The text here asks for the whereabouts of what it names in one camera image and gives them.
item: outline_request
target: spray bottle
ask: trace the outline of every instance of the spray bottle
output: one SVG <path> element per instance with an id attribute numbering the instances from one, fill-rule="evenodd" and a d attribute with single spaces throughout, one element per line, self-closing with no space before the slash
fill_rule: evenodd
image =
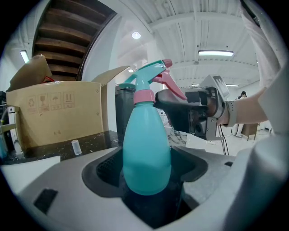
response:
<path id="1" fill-rule="evenodd" d="M 159 60 L 140 68 L 124 83 L 136 79 L 134 104 L 123 142 L 123 174 L 128 187 L 140 195 L 161 192 L 171 175 L 168 137 L 154 107 L 152 82 L 165 84 L 176 96 L 186 100 L 169 74 L 172 61 Z"/>

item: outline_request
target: pink trigger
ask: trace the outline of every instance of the pink trigger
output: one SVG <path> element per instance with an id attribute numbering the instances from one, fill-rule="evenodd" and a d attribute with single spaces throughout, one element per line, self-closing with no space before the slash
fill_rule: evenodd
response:
<path id="1" fill-rule="evenodd" d="M 187 97 L 184 95 L 184 93 L 180 90 L 180 88 L 176 85 L 176 83 L 172 79 L 171 75 L 169 74 L 169 69 L 166 69 L 164 72 L 154 77 L 152 81 L 165 84 L 168 87 L 168 89 L 170 89 L 170 91 L 174 93 L 176 96 L 178 96 L 182 100 L 187 99 Z"/>

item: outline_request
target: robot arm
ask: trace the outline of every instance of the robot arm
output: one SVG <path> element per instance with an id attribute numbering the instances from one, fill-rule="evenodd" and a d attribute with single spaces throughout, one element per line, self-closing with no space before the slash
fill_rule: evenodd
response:
<path id="1" fill-rule="evenodd" d="M 164 110 L 172 127 L 205 140 L 216 137 L 217 119 L 223 114 L 228 88 L 220 76 L 207 76 L 199 88 L 183 90 L 187 100 L 175 97 L 169 90 L 156 94 L 155 107 Z"/>

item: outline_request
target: black countertop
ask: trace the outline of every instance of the black countertop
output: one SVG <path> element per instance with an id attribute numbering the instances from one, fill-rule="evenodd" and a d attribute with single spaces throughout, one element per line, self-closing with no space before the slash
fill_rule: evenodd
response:
<path id="1" fill-rule="evenodd" d="M 106 131 L 79 138 L 78 141 L 82 154 L 77 156 L 74 154 L 71 141 L 72 140 L 68 140 L 60 143 L 29 148 L 21 155 L 8 155 L 2 160 L 2 165 L 26 163 L 55 156 L 60 156 L 61 161 L 68 160 L 92 152 L 122 146 L 123 137 L 118 136 L 117 132 Z"/>

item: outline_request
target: fluorescent light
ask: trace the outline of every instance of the fluorescent light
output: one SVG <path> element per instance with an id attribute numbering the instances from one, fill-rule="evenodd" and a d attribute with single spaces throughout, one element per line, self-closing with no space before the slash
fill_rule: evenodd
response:
<path id="1" fill-rule="evenodd" d="M 239 85 L 236 84 L 226 84 L 227 87 L 239 87 Z"/>
<path id="2" fill-rule="evenodd" d="M 192 84 L 192 87 L 197 87 L 199 84 Z M 226 84 L 227 87 L 239 87 L 239 85 L 236 84 Z"/>
<path id="3" fill-rule="evenodd" d="M 25 63 L 27 63 L 29 61 L 28 55 L 27 55 L 27 51 L 26 50 L 22 50 L 20 51 L 20 54 L 24 60 Z"/>
<path id="4" fill-rule="evenodd" d="M 139 39 L 141 37 L 140 33 L 135 31 L 131 34 L 131 36 L 134 38 L 134 39 Z"/>
<path id="5" fill-rule="evenodd" d="M 198 54 L 200 56 L 203 55 L 221 55 L 221 56 L 232 56 L 234 54 L 234 52 L 232 51 L 217 51 L 217 50 L 202 50 L 199 51 Z"/>

